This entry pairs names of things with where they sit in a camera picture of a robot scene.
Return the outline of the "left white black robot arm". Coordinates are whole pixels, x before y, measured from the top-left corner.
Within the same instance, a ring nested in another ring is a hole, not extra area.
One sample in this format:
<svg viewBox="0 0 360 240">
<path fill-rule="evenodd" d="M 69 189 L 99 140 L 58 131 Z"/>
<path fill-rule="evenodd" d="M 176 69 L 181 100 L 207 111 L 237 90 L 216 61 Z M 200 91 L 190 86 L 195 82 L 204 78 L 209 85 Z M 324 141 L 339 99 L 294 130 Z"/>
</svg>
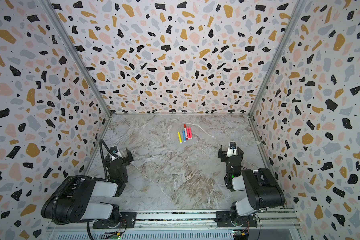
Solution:
<svg viewBox="0 0 360 240">
<path fill-rule="evenodd" d="M 117 147 L 112 147 L 102 157 L 108 175 L 105 179 L 84 175 L 68 176 L 46 201 L 41 210 L 45 219 L 56 225 L 102 222 L 113 228 L 122 221 L 118 205 L 94 203 L 94 197 L 121 196 L 128 182 L 127 166 L 134 161 L 131 151 L 123 157 Z"/>
</svg>

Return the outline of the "yellow highlighter pen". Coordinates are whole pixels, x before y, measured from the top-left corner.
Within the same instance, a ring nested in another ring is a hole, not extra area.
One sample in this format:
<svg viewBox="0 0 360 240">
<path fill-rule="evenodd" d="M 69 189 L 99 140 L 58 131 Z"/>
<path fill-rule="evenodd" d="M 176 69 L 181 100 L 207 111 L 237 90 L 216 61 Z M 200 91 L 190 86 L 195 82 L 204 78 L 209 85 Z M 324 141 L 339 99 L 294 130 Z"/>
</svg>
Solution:
<svg viewBox="0 0 360 240">
<path fill-rule="evenodd" d="M 179 142 L 180 144 L 183 143 L 183 140 L 182 140 L 182 134 L 180 132 L 178 132 L 178 137 L 179 137 Z"/>
</svg>

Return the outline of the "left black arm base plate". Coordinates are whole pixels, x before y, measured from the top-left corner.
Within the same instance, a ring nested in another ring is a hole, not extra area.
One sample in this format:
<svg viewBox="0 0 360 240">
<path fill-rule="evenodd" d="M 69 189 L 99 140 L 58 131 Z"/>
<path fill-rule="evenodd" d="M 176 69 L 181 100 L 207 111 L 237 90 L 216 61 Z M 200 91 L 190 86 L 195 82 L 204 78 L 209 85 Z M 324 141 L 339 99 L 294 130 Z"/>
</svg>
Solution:
<svg viewBox="0 0 360 240">
<path fill-rule="evenodd" d="M 137 219 L 137 212 L 121 212 L 114 220 L 98 220 L 94 222 L 93 229 L 104 229 L 108 231 L 133 229 Z"/>
</svg>

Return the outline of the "white pen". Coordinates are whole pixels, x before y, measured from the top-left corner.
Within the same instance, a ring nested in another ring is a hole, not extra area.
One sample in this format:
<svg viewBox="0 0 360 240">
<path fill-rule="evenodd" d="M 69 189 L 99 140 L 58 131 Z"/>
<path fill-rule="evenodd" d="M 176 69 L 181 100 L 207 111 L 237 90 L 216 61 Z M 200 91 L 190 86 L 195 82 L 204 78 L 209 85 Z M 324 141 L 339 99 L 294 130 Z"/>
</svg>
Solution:
<svg viewBox="0 0 360 240">
<path fill-rule="evenodd" d="M 184 128 L 184 137 L 185 137 L 185 141 L 187 141 L 188 140 L 187 128 Z"/>
</svg>

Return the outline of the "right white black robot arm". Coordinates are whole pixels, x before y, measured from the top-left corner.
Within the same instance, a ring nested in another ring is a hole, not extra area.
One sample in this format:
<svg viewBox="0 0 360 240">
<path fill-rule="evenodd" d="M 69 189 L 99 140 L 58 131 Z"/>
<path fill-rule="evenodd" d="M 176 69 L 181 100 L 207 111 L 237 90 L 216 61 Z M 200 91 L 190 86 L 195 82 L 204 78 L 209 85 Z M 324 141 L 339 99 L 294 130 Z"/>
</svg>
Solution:
<svg viewBox="0 0 360 240">
<path fill-rule="evenodd" d="M 262 209 L 281 207 L 285 196 L 271 171 L 242 166 L 244 152 L 235 142 L 230 142 L 226 151 L 220 148 L 218 159 L 225 163 L 225 186 L 231 192 L 246 192 L 246 197 L 232 204 L 229 219 L 235 226 L 249 222 L 249 217 Z"/>
</svg>

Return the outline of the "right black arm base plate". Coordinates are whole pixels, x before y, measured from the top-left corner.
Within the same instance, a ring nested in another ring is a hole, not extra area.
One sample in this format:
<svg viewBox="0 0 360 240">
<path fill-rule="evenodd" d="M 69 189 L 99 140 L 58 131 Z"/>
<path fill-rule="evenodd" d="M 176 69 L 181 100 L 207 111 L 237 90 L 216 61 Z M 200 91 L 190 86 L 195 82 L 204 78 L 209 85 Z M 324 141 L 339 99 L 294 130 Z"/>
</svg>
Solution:
<svg viewBox="0 0 360 240">
<path fill-rule="evenodd" d="M 232 211 L 217 211 L 215 222 L 219 228 L 257 227 L 255 216 L 239 216 Z"/>
</svg>

